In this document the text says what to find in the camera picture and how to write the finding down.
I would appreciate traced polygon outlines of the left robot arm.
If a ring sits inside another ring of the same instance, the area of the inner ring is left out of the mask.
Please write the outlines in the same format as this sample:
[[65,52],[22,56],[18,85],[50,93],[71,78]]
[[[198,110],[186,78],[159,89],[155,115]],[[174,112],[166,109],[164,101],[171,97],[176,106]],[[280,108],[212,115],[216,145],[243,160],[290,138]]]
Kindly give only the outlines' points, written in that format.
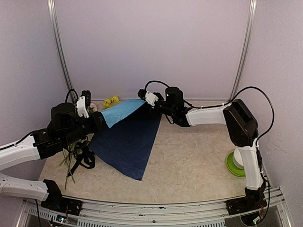
[[81,201],[67,199],[54,180],[30,180],[11,176],[7,170],[25,163],[45,160],[88,135],[100,132],[106,122],[101,112],[61,103],[51,109],[46,128],[29,132],[20,140],[0,148],[0,194],[36,200],[43,208],[78,215]]

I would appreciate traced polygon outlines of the blue wrapping paper sheet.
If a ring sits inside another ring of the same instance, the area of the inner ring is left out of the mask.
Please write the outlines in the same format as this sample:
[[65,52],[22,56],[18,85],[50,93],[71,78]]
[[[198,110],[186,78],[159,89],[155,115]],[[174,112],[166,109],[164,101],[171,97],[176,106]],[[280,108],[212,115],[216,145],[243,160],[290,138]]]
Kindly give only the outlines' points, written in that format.
[[141,99],[126,100],[101,114],[105,127],[93,135],[90,149],[125,176],[142,180],[162,115]]

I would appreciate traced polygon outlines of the black ribbon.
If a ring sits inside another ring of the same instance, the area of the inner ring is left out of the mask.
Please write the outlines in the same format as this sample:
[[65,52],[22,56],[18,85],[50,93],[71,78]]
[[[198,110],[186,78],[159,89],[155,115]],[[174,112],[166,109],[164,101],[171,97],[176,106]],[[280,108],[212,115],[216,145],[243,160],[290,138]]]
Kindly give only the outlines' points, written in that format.
[[68,171],[68,177],[72,176],[75,170],[82,166],[85,169],[93,169],[95,167],[95,156],[94,153],[89,149],[89,141],[86,140],[84,142],[76,142],[75,148],[72,152],[74,158],[76,159],[75,164]]

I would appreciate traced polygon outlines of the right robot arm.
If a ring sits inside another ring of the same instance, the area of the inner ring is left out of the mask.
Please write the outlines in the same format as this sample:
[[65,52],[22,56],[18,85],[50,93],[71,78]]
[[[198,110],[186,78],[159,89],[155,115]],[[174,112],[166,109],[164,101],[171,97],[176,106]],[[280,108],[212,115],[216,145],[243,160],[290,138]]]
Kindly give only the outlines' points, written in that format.
[[229,215],[240,214],[267,206],[264,191],[266,181],[261,172],[262,158],[258,149],[258,123],[240,99],[221,105],[194,107],[183,98],[178,87],[167,87],[165,96],[147,89],[138,92],[155,111],[169,116],[180,127],[222,124],[236,146],[233,156],[240,155],[246,177],[245,196],[226,201]]

